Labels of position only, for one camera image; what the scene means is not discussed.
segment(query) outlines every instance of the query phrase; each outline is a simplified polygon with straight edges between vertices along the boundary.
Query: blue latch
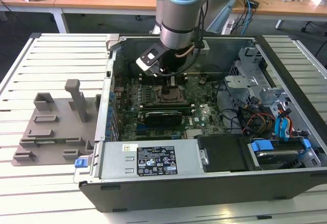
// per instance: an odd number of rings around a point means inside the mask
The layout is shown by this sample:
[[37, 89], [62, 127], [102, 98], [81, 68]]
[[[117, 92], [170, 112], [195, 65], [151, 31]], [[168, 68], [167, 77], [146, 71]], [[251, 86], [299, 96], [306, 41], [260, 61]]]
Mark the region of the blue latch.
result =
[[251, 143], [253, 151], [272, 151], [274, 147], [269, 140], [257, 140]]
[[75, 168], [86, 168], [87, 159], [77, 159], [75, 160]]
[[304, 139], [302, 143], [306, 147], [306, 149], [311, 148], [311, 143], [309, 142], [308, 139]]

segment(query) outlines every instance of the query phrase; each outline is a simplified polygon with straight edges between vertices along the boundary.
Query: floor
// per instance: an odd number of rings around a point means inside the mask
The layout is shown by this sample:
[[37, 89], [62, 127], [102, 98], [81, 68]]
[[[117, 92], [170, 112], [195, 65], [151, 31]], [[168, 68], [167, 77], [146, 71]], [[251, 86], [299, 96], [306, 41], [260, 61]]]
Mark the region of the floor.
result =
[[[48, 13], [13, 13], [7, 12], [8, 21], [0, 22], [0, 81], [6, 75], [10, 66], [18, 56], [31, 33], [57, 33], [56, 24]], [[135, 16], [122, 15], [81, 15], [66, 14], [66, 20], [71, 33], [138, 33], [146, 34], [153, 28], [154, 16], [142, 16], [136, 21]], [[327, 37], [327, 24], [315, 22], [307, 27], [305, 33], [300, 29], [303, 21], [285, 21], [281, 30], [276, 30], [275, 20], [253, 20], [245, 35], [289, 35], [300, 40], [311, 53], [316, 54]], [[320, 51], [318, 60], [327, 64], [327, 45]]]

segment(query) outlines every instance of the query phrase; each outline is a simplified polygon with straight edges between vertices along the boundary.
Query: warning label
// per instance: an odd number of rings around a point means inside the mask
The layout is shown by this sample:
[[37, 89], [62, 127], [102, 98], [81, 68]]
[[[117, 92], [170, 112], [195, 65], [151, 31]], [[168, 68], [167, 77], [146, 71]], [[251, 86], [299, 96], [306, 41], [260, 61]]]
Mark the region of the warning label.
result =
[[174, 147], [138, 147], [137, 174], [140, 177], [177, 174]]

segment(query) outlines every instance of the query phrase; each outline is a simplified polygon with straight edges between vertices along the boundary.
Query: connector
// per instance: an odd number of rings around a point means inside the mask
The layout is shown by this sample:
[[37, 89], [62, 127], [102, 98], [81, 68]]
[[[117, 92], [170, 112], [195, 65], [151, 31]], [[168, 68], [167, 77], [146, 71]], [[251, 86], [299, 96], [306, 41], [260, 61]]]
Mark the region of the connector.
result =
[[238, 105], [240, 108], [243, 108], [243, 109], [247, 109], [247, 108], [249, 107], [245, 102], [240, 101], [240, 100], [237, 101], [237, 105]]
[[279, 115], [279, 117], [284, 118], [285, 116], [289, 115], [292, 112], [291, 109], [286, 109], [283, 113]]
[[251, 102], [253, 104], [256, 104], [256, 105], [260, 105], [261, 104], [261, 101], [258, 98], [256, 98], [255, 96], [252, 96], [251, 97]]

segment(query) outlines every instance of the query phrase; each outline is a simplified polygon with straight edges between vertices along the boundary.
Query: desk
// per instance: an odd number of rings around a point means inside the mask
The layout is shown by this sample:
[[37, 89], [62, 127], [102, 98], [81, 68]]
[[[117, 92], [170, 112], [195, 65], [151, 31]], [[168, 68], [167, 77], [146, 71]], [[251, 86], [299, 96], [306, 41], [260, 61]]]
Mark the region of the desk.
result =
[[[277, 29], [284, 20], [327, 21], [327, 7], [316, 6], [310, 0], [283, 2], [282, 0], [254, 0], [260, 3], [253, 18], [278, 20]], [[243, 3], [237, 0], [229, 20], [234, 21], [244, 11]]]
[[[50, 12], [54, 14], [60, 33], [68, 33], [64, 13], [155, 15], [155, 0], [2, 0], [12, 11]], [[255, 0], [260, 5], [254, 15], [257, 19], [327, 21], [327, 7], [316, 6], [309, 0], [282, 2], [282, 0]], [[7, 11], [0, 5], [0, 11]], [[243, 12], [238, 2], [229, 18], [236, 19]]]
[[[42, 34], [29, 39], [0, 84], [0, 223], [304, 224], [327, 219], [327, 185], [292, 200], [100, 213], [74, 183], [73, 165], [12, 166], [37, 92], [68, 98], [66, 79], [80, 79], [85, 97], [102, 92], [107, 58], [94, 48], [86, 54], [76, 47], [105, 48], [105, 39], [105, 34]], [[258, 220], [258, 215], [271, 219]]]

